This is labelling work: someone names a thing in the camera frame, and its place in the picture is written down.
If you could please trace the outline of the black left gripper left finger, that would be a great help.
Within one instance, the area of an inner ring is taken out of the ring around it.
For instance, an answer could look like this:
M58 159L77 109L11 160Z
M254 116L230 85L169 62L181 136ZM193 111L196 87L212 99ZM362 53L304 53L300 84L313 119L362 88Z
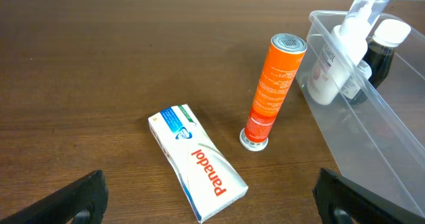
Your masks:
M95 170L1 222L101 223L107 206L106 178L101 170Z

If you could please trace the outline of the white pump bottle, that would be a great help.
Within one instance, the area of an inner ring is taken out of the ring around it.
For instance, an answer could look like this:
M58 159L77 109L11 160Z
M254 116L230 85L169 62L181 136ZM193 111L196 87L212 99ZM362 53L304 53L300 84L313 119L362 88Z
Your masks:
M346 64L357 66L367 51L366 38L389 0L354 0L340 25L332 28L330 44L318 55L307 82L309 95L320 105L332 103L350 77Z

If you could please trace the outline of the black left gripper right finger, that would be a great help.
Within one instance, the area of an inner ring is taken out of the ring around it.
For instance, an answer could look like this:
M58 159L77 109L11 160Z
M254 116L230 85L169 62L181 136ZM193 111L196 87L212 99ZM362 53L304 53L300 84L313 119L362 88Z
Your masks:
M312 190L323 223L424 224L424 218L321 168Z

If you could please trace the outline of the dark bottle white cap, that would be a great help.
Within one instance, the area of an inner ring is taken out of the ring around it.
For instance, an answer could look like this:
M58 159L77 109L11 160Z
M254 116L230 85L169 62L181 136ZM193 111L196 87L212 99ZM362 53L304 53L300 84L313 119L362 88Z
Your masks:
M374 88L389 74L396 48L411 32L411 26L396 19L385 19L376 28L368 50L357 68Z

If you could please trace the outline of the orange tablet tube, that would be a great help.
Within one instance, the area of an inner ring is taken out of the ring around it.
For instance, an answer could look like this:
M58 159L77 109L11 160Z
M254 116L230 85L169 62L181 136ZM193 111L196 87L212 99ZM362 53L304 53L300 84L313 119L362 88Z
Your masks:
M306 50L305 41L296 35L279 33L271 38L252 107L240 133L240 142L247 150L258 152L268 145L268 135Z

